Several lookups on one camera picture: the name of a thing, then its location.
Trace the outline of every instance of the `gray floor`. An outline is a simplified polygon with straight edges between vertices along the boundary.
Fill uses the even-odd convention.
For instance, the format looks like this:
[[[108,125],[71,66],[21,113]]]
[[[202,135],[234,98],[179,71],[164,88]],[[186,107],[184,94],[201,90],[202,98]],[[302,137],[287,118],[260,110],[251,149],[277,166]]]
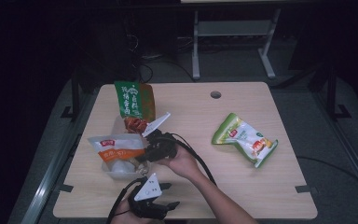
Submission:
[[[259,43],[244,44],[240,48],[222,49],[216,53],[201,53],[199,82],[263,81],[270,86],[279,84],[299,72],[287,70],[295,45],[295,40],[274,40],[272,43],[268,56],[277,75],[273,80],[267,78],[258,58],[256,50],[260,47]],[[191,73],[190,52],[179,54],[175,63],[167,58],[161,58],[147,65],[153,69],[153,76],[149,83],[192,82],[189,77]],[[146,68],[142,70],[142,74],[144,79],[150,75]],[[310,78],[311,75],[304,77],[283,90],[271,90],[295,153],[297,156],[327,161],[356,174],[356,166],[353,165],[349,156],[352,151],[358,156],[356,95],[350,85],[340,79],[337,81],[337,104],[348,108],[351,119],[339,119],[337,122],[332,122],[324,110],[326,92],[325,90],[320,93],[310,92],[307,88]],[[71,121],[61,118],[65,107],[71,105],[70,82],[62,90],[51,112],[32,168],[9,223],[22,221],[55,153],[63,147],[71,146],[76,137],[82,133],[97,93],[98,91],[92,95],[81,95],[82,114],[76,121]],[[342,138],[340,133],[344,133],[345,138]],[[71,162],[71,157],[68,158],[55,187],[51,189],[38,223],[104,223],[104,219],[59,219],[52,215],[58,189]],[[358,223],[358,182],[341,171],[317,161],[299,159],[299,164],[312,189],[318,216],[313,220],[260,220],[260,222]]]

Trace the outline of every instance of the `wire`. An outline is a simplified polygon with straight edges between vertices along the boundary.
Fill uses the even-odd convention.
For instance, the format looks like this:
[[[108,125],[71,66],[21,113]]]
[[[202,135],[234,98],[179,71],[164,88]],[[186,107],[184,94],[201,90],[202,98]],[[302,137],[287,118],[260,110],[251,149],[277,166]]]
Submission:
[[[212,38],[204,38],[199,41],[199,52],[203,54],[215,54],[224,50],[223,44],[213,42]]]
[[[134,52],[138,48],[139,39],[136,35],[127,35],[127,38],[129,39],[129,42],[131,42],[131,38],[135,39],[135,46],[133,48],[129,48],[130,51]]]
[[[127,210],[127,211],[122,212],[122,213],[117,213],[117,214],[114,215],[114,217],[123,215],[123,214],[128,213],[128,212],[130,212],[130,210]]]
[[[172,135],[179,136],[181,139],[183,139],[185,141],[185,139],[183,137],[181,137],[179,134],[173,133]],[[193,149],[193,147],[190,146],[190,144],[188,142],[185,141],[186,143],[183,143],[177,139],[171,139],[171,138],[166,138],[166,137],[157,137],[153,141],[155,141],[155,140],[170,141],[170,142],[174,142],[174,143],[178,144],[179,146],[183,147],[201,164],[201,166],[205,170],[205,173],[208,176],[208,178],[212,181],[212,183],[214,183],[217,186],[208,166],[206,165],[204,160],[197,154],[197,152]]]
[[[139,67],[141,67],[141,66],[143,66],[143,67],[149,69],[149,71],[150,71],[150,75],[149,75],[149,76],[150,76],[150,77],[149,77],[147,80],[144,80],[144,77],[142,76],[142,73],[139,71],[139,81],[140,81],[141,83],[147,83],[147,82],[149,82],[149,81],[152,79],[152,77],[153,77],[153,69],[152,69],[151,67],[147,66],[147,65],[144,64],[144,63],[141,63],[141,64],[139,65]]]
[[[127,187],[124,188],[124,189],[120,192],[120,194],[118,195],[118,197],[117,197],[115,203],[113,204],[112,209],[110,210],[109,216],[107,217],[107,220],[106,220],[106,224],[110,224],[110,223],[112,222],[113,217],[126,213],[126,212],[124,212],[124,213],[115,214],[115,212],[116,212],[116,210],[117,210],[117,208],[118,208],[118,205],[121,203],[121,200],[123,200],[124,196],[125,196],[126,193],[127,193],[127,190],[128,190],[133,184],[135,184],[135,183],[137,183],[137,182],[142,182],[144,179],[145,179],[145,178],[143,177],[143,178],[137,178],[137,179],[132,180],[132,181],[130,182],[130,184],[127,185]]]
[[[142,56],[142,59],[148,60],[148,61],[153,61],[159,58],[162,58],[164,55],[163,54],[155,54],[155,55],[149,55],[149,56]]]
[[[178,47],[178,52],[179,53],[184,53],[184,52],[188,52],[190,50],[192,50],[192,43],[194,42],[193,41],[193,37],[178,37],[177,38],[178,40],[187,40],[187,42],[185,42],[184,44],[180,45]]]
[[[351,173],[351,172],[349,172],[349,171],[347,171],[345,169],[342,169],[342,168],[340,168],[340,167],[338,167],[338,166],[336,166],[334,164],[331,164],[331,163],[329,163],[327,161],[321,161],[321,160],[318,160],[318,159],[314,159],[314,158],[310,158],[310,157],[304,157],[304,156],[296,156],[296,157],[298,159],[303,159],[303,160],[317,161],[317,162],[323,163],[325,165],[328,165],[330,167],[333,167],[333,168],[341,171],[342,173],[352,177],[354,180],[356,180],[358,182],[358,176],[357,175],[354,175],[353,173]]]
[[[176,65],[176,66],[182,68],[182,70],[186,72],[186,74],[191,78],[191,80],[192,80],[193,82],[196,81],[196,80],[191,76],[191,74],[190,74],[189,72],[187,72],[187,70],[186,70],[182,65],[180,65],[179,63],[174,63],[174,62],[169,62],[169,61],[164,61],[164,62],[149,62],[149,63],[171,63],[171,64],[174,64],[174,65]]]

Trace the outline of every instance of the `wooden table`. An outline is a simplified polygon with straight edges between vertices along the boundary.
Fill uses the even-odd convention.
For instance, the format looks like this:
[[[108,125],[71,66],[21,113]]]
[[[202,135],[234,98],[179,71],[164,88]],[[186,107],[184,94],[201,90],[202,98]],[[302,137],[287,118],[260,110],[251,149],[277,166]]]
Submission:
[[[317,216],[296,156],[269,88],[262,82],[152,84],[157,117],[170,112],[160,126],[178,133],[199,153],[217,186],[255,218],[311,219]],[[219,91],[221,97],[211,97]],[[279,145],[261,168],[255,169],[234,146],[214,146],[213,133],[234,112]],[[77,152],[64,181],[73,186],[61,191],[54,207],[56,217],[107,217],[118,194],[130,180],[113,180],[101,169],[102,160],[87,138],[108,135],[119,116],[114,85],[101,88]],[[156,203],[180,201],[167,218],[214,218],[208,204],[190,182],[169,168],[153,164],[160,182],[172,183]]]

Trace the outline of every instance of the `human arm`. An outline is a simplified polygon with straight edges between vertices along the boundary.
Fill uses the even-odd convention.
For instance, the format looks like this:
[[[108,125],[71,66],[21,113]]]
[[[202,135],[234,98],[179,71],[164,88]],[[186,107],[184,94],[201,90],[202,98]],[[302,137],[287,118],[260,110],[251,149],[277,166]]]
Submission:
[[[184,148],[177,146],[175,158],[163,159],[158,163],[170,167],[177,175],[188,179],[205,198],[219,223],[257,223],[254,218],[202,173],[197,161]]]
[[[117,207],[116,214],[110,224],[147,224],[153,219],[137,217],[130,211],[129,201],[124,199]]]

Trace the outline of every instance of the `snack package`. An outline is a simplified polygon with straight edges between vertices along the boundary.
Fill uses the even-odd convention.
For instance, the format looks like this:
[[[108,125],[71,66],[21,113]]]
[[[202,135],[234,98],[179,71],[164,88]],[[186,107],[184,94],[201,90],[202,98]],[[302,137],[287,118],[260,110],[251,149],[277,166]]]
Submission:
[[[138,82],[115,82],[120,115],[128,133],[142,133],[156,119],[153,89]]]
[[[214,133],[212,144],[234,145],[243,156],[255,164],[255,168],[258,168],[276,148],[278,140],[269,141],[236,114],[230,113]]]
[[[103,170],[113,178],[137,178],[148,173],[150,164],[134,157],[145,154],[142,138],[137,133],[111,134],[88,139],[103,159]]]

